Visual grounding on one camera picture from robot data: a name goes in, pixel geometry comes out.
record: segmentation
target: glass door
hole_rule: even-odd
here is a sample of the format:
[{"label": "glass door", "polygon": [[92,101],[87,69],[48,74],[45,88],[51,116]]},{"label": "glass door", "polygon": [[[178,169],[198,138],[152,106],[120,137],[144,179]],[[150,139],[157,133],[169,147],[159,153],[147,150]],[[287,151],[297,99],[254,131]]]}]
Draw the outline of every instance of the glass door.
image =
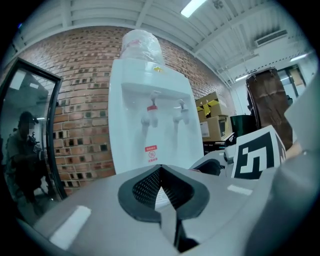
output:
[{"label": "glass door", "polygon": [[62,78],[17,59],[0,88],[2,173],[22,218],[31,226],[66,197],[53,147]]}]

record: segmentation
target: door frame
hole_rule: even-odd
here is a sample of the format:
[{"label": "door frame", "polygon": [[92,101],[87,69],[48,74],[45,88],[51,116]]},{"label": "door frame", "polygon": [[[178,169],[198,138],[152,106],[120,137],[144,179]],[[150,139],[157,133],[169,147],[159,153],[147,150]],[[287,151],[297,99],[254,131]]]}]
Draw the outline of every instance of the door frame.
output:
[{"label": "door frame", "polygon": [[0,118],[1,118],[2,108],[4,104],[4,99],[6,97],[8,88],[10,87],[10,83],[18,69],[24,69],[26,71],[33,73],[36,76],[39,76],[54,82],[54,88],[52,91],[52,95],[50,97],[48,111],[47,111],[45,140],[46,140],[46,151],[47,151],[47,157],[48,157],[47,160],[48,160],[49,168],[51,171],[51,175],[54,180],[54,184],[56,186],[57,192],[61,197],[61,199],[63,200],[67,197],[67,194],[65,192],[63,183],[60,179],[57,164],[56,164],[54,136],[53,136],[55,110],[58,104],[57,99],[58,99],[58,94],[59,94],[59,90],[60,90],[63,78],[43,68],[33,65],[32,63],[27,62],[24,59],[17,57],[14,63],[12,64],[12,67],[10,68],[9,72],[7,73],[3,83],[0,86]]}]

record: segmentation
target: brown bag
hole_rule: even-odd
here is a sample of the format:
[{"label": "brown bag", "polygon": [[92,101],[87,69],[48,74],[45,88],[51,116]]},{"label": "brown bag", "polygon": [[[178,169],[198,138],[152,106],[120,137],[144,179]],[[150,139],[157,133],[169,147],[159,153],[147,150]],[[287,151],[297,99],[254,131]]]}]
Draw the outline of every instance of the brown bag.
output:
[{"label": "brown bag", "polygon": [[288,150],[292,146],[292,128],[285,118],[289,103],[277,70],[271,68],[251,75],[246,86],[258,128],[272,125]]}]

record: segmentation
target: plastic bag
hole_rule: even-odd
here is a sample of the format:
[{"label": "plastic bag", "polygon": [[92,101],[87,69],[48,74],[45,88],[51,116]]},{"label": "plastic bag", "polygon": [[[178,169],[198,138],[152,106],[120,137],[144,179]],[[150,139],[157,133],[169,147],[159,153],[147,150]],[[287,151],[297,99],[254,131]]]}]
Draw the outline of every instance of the plastic bag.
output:
[{"label": "plastic bag", "polygon": [[120,59],[139,59],[164,65],[158,39],[151,33],[135,29],[124,35]]}]

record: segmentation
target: brick wall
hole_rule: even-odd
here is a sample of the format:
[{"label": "brick wall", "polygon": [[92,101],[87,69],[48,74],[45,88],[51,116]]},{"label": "brick wall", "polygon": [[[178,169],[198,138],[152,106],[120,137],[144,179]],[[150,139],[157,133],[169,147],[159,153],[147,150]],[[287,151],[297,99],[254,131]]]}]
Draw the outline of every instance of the brick wall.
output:
[{"label": "brick wall", "polygon": [[[63,78],[53,136],[67,194],[115,174],[108,130],[109,78],[128,31],[108,26],[74,29],[46,38],[19,55]],[[211,70],[176,45],[161,38],[159,42],[166,65],[189,79],[195,99],[216,91],[234,111],[229,90]]]}]

